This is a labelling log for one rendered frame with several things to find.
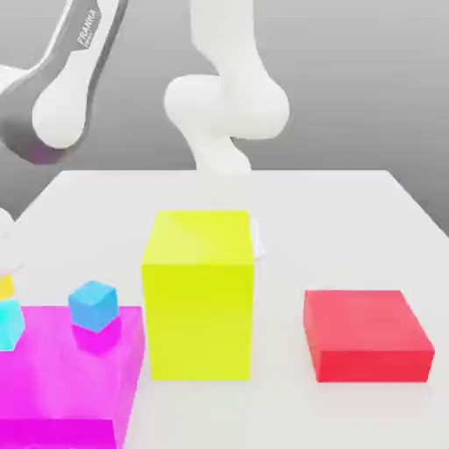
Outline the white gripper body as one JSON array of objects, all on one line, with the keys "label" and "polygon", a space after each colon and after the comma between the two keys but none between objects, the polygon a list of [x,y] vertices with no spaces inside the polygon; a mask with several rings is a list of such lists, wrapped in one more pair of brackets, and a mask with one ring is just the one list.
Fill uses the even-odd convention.
[{"label": "white gripper body", "polygon": [[24,265],[23,247],[12,236],[0,238],[0,277],[16,273]]}]

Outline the small cyan cube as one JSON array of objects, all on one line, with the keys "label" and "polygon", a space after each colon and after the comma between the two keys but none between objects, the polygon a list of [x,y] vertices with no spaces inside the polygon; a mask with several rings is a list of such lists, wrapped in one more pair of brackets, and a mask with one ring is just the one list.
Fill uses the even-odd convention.
[{"label": "small cyan cube", "polygon": [[0,351],[12,351],[24,329],[25,321],[18,300],[0,301]]}]

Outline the small blue cube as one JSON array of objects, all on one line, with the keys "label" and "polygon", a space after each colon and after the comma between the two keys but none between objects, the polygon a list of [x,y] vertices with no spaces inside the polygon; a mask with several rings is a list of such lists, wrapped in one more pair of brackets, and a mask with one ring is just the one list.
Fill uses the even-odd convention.
[{"label": "small blue cube", "polygon": [[100,332],[118,316],[117,290],[97,281],[81,285],[68,296],[72,323]]}]

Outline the small magenta cube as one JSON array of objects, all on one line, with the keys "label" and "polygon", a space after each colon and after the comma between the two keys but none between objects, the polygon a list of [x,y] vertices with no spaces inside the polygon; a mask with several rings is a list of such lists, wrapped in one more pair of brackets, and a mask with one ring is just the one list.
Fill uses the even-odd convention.
[{"label": "small magenta cube", "polygon": [[71,325],[71,331],[81,350],[101,356],[118,344],[122,333],[122,320],[120,317],[116,317],[99,332],[85,329],[76,324]]}]

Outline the large magenta box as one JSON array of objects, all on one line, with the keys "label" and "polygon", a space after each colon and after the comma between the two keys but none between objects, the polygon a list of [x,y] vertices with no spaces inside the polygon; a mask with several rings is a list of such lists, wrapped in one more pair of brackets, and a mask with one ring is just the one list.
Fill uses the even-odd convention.
[{"label": "large magenta box", "polygon": [[122,449],[146,337],[139,307],[122,306],[118,344],[81,350],[66,306],[25,306],[25,331],[0,352],[0,449]]}]

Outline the large yellow box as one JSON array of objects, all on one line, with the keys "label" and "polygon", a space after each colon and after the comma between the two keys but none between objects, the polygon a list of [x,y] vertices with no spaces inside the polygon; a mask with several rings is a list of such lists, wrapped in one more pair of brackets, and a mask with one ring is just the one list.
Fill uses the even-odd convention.
[{"label": "large yellow box", "polygon": [[141,263],[151,376],[251,376],[254,258],[245,210],[160,210]]}]

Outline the large red box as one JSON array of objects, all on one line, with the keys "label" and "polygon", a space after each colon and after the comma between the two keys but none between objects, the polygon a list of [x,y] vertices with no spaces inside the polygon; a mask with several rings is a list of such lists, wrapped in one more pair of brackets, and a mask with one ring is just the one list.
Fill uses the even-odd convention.
[{"label": "large red box", "polygon": [[303,327],[319,382],[426,382],[434,345],[399,290],[307,290]]}]

